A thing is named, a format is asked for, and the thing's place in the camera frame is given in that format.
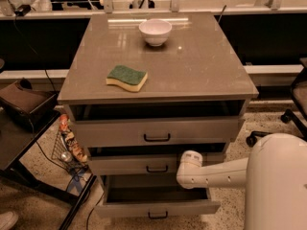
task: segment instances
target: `chair wheel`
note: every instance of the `chair wheel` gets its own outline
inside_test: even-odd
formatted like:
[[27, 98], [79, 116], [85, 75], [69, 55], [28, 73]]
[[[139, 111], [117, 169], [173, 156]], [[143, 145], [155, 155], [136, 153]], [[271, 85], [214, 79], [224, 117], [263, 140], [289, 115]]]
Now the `chair wheel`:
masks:
[[257, 138], [253, 135], [247, 137], [247, 144], [250, 148], [252, 148], [257, 143]]
[[280, 119], [285, 124], [288, 124], [291, 121], [291, 117], [286, 114], [281, 115]]

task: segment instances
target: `concrete floor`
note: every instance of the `concrete floor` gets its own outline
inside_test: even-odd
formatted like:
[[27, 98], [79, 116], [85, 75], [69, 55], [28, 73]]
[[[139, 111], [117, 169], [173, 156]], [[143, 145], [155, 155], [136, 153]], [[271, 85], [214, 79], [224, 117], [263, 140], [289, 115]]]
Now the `concrete floor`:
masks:
[[[226, 153], [226, 160], [247, 157], [250, 148], [246, 137], [252, 130], [284, 132], [300, 135], [296, 127], [289, 123], [283, 124], [279, 117], [286, 108], [295, 109], [291, 101], [286, 102], [252, 102], [245, 115], [243, 125], [237, 140], [232, 143]], [[58, 132], [58, 122], [38, 140], [48, 158], [52, 158]], [[48, 182], [63, 190], [67, 187], [71, 176], [67, 171], [55, 166], [42, 154], [38, 145], [22, 157], [22, 163], [37, 179]], [[103, 195], [98, 181], [94, 183], [87, 201], [81, 206], [69, 229], [100, 229], [100, 230], [163, 230], [163, 229], [203, 229], [203, 230], [242, 230], [244, 228], [244, 189], [211, 189], [212, 199], [221, 202], [222, 206], [215, 215], [168, 217], [166, 219], [150, 220], [148, 218], [101, 218], [92, 211]], [[26, 187], [19, 186], [0, 177], [0, 213], [15, 210], [19, 214], [17, 230], [21, 229], [59, 229], [70, 206], [47, 195], [37, 193]]]

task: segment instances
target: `white shoe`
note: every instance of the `white shoe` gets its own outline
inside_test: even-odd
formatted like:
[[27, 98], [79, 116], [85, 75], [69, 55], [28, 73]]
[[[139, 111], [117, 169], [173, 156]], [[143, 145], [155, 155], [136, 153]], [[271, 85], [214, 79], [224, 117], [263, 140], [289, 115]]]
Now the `white shoe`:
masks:
[[0, 230], [9, 230], [15, 226], [18, 221], [18, 214], [15, 211], [8, 211], [0, 214]]

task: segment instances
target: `drawer handle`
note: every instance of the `drawer handle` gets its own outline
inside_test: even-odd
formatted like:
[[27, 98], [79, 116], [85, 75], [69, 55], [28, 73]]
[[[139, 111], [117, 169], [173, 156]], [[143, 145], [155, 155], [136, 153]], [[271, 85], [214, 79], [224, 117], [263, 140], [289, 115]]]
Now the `drawer handle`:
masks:
[[161, 217], [152, 217], [152, 216], [151, 216], [151, 213], [149, 212], [149, 213], [148, 213], [148, 218], [149, 218], [149, 219], [165, 219], [165, 218], [168, 217], [168, 215], [169, 215], [169, 213], [166, 211], [166, 212], [165, 212], [165, 216], [161, 216]]
[[147, 138], [146, 134], [144, 134], [144, 140], [146, 142], [168, 142], [171, 140], [171, 134], [167, 134], [167, 138]]
[[149, 166], [146, 166], [146, 171], [148, 173], [166, 173], [169, 170], [169, 167], [166, 165], [165, 170], [151, 170]]

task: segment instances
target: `white robotic arm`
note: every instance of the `white robotic arm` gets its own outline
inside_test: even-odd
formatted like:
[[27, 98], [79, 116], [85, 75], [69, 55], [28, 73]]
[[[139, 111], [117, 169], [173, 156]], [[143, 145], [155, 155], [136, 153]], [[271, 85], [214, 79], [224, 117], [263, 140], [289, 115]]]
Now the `white robotic arm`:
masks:
[[184, 188], [246, 188], [245, 230], [307, 229], [307, 143], [293, 135], [261, 139], [249, 158], [203, 167], [183, 153], [177, 182]]

